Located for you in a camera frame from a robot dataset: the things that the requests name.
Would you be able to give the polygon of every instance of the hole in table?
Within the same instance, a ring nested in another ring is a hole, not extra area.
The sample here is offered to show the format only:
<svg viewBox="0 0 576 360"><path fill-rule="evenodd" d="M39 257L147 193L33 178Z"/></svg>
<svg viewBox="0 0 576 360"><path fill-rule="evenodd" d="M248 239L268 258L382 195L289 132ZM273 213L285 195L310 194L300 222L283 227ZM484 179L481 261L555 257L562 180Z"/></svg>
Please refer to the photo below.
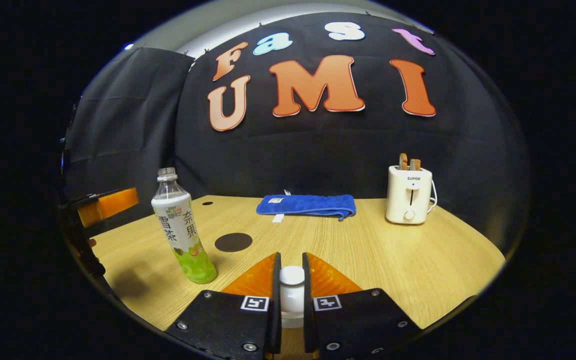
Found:
<svg viewBox="0 0 576 360"><path fill-rule="evenodd" d="M250 244L252 244L252 237L242 232L233 232L231 234L220 236L214 242L214 246L217 248L217 250L224 251L226 253L242 251L243 249L249 247Z"/></svg>

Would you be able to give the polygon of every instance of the blue towel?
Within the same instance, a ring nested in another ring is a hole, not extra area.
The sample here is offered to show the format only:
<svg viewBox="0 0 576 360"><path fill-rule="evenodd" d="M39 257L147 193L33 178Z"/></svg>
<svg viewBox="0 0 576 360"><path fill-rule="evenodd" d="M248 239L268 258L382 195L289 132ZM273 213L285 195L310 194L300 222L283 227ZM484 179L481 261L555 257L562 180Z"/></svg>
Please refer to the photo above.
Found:
<svg viewBox="0 0 576 360"><path fill-rule="evenodd" d="M349 194L316 196L313 194L269 194L256 207L259 215L301 214L339 216L339 221L357 212L355 199Z"/></svg>

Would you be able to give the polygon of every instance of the orange object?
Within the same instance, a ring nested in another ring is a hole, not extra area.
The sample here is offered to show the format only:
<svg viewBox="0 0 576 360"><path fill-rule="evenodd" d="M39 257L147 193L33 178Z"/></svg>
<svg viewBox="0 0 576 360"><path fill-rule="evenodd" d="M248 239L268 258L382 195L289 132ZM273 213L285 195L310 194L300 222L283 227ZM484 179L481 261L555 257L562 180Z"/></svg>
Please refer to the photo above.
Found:
<svg viewBox="0 0 576 360"><path fill-rule="evenodd" d="M208 117L213 129L218 132L225 132L226 130L234 129L242 122L246 115L246 84L249 81L250 75L243 75L230 83L230 87L235 91L235 109L230 116L224 115L223 104L226 86L210 91L208 94L208 103L210 104Z"/></svg>
<svg viewBox="0 0 576 360"><path fill-rule="evenodd" d="M390 60L390 64L399 70L401 79L404 82L406 100L401 104L402 109L414 116L435 116L437 110L430 103L424 78L422 77L424 68L416 63L397 59Z"/></svg>
<svg viewBox="0 0 576 360"><path fill-rule="evenodd" d="M266 257L242 273L222 293L236 296L273 297L273 269L277 253Z"/></svg>
<svg viewBox="0 0 576 360"><path fill-rule="evenodd" d="M362 291L361 287L347 278L326 261L307 252L310 264L310 294L312 297L338 296Z"/></svg>
<svg viewBox="0 0 576 360"><path fill-rule="evenodd" d="M223 54L217 56L217 73L212 77L213 82L216 82L222 76L230 73L231 70L235 69L235 65L231 62L236 62L240 59L242 55L242 49L246 48L248 43L243 41L242 43L236 45L230 50L224 52Z"/></svg>
<svg viewBox="0 0 576 360"><path fill-rule="evenodd" d="M282 61L270 66L270 72L277 77L277 106L272 109L276 117L299 114L301 105L295 102L296 93L301 102L311 112L315 111L327 88L328 98L324 108L330 112L358 112L366 103L357 96L350 66L355 59L348 55L328 55L324 57L311 75L295 60Z"/></svg>
<svg viewBox="0 0 576 360"><path fill-rule="evenodd" d="M139 204L137 189L133 187L100 197L95 202L78 208L77 212L82 225L87 228L137 204Z"/></svg>
<svg viewBox="0 0 576 360"><path fill-rule="evenodd" d="M399 154L399 170L408 170L408 156L405 152Z"/></svg>

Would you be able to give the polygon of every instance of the bottle cap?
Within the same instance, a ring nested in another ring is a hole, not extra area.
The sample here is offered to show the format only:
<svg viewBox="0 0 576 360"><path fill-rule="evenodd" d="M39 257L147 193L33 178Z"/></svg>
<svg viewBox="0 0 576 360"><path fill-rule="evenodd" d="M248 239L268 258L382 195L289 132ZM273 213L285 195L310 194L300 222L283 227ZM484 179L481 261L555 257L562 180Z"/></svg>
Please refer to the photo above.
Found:
<svg viewBox="0 0 576 360"><path fill-rule="evenodd" d="M279 282L284 285L299 285L306 280L301 266L285 266L279 270Z"/></svg>
<svg viewBox="0 0 576 360"><path fill-rule="evenodd" d="M169 182L170 180L177 180L177 178L174 167L160 168L157 171L158 182Z"/></svg>

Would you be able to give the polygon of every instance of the white cylinder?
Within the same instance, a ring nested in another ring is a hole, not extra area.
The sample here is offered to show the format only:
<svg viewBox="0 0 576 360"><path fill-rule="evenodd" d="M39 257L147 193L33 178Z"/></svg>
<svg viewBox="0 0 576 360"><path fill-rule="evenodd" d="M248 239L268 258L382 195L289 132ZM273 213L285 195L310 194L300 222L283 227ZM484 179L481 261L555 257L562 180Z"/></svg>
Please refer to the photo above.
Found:
<svg viewBox="0 0 576 360"><path fill-rule="evenodd" d="M279 271L279 299L282 328L304 326L304 269L286 266Z"/></svg>

